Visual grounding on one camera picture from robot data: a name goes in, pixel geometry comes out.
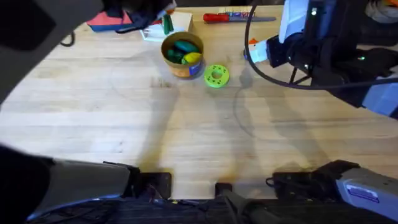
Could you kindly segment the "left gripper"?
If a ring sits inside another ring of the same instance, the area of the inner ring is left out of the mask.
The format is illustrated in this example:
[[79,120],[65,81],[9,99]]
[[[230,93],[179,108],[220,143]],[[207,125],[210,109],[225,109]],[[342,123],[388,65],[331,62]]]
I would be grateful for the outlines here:
[[103,0],[109,17],[121,18],[115,32],[143,30],[165,15],[174,13],[175,0]]

